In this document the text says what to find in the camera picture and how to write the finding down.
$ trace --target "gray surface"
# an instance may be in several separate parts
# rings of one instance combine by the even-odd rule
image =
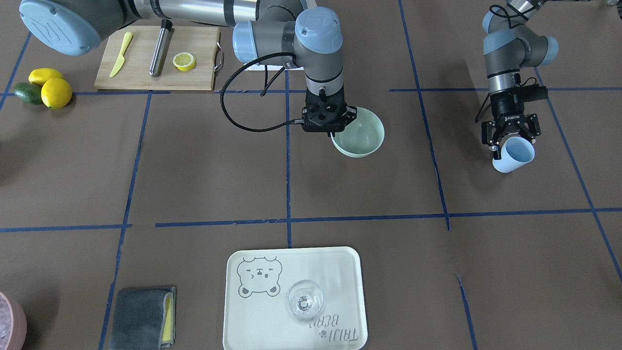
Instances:
[[[293,247],[359,252],[366,349],[619,348],[615,9],[551,1],[529,22],[559,40],[559,58],[538,69],[552,108],[527,104],[542,126],[536,159],[502,175],[473,124],[485,97],[474,88],[486,88],[480,24],[493,2],[459,11],[402,2],[408,41],[398,0],[320,1],[341,19],[347,102],[386,128],[383,146],[363,159],[298,126],[237,130],[217,94],[95,94],[103,46],[57,54],[28,39],[17,1],[0,4],[11,27],[0,34],[0,290],[24,305],[25,349],[106,349],[115,292],[160,285],[179,288],[175,349],[221,348],[228,257],[287,247],[288,234]],[[241,65],[231,29],[222,33],[216,90]],[[65,74],[76,91],[69,106],[5,95],[39,67]],[[244,73],[230,89],[260,90],[263,79]],[[269,126],[298,118],[304,88],[303,73],[289,72],[264,98],[226,101],[237,120]],[[170,223],[178,227],[160,227]]]

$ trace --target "halved lemon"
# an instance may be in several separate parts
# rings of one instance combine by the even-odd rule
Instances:
[[[180,52],[173,57],[173,64],[182,72],[193,69],[197,65],[197,61],[190,52]]]

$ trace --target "cartoon bear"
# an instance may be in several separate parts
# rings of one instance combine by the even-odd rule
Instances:
[[[266,292],[269,296],[277,296],[281,291],[279,276],[283,271],[281,262],[263,258],[244,259],[238,265],[238,275],[241,285],[238,293],[242,298],[248,298],[253,293]]]

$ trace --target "wooden cutting board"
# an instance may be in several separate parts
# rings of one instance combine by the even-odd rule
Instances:
[[[173,27],[168,54],[164,59],[162,74],[152,78],[149,67],[156,49],[159,26],[129,26],[108,38],[100,69],[95,78],[95,88],[100,90],[213,90],[214,64],[220,38],[217,27]],[[116,62],[121,41],[126,32],[134,37],[125,52],[121,70],[110,76]],[[190,52],[197,66],[182,72],[173,65],[173,57],[180,52]]]

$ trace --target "folded towel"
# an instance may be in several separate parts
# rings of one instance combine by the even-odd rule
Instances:
[[[120,290],[110,350],[159,350],[175,341],[175,287]]]

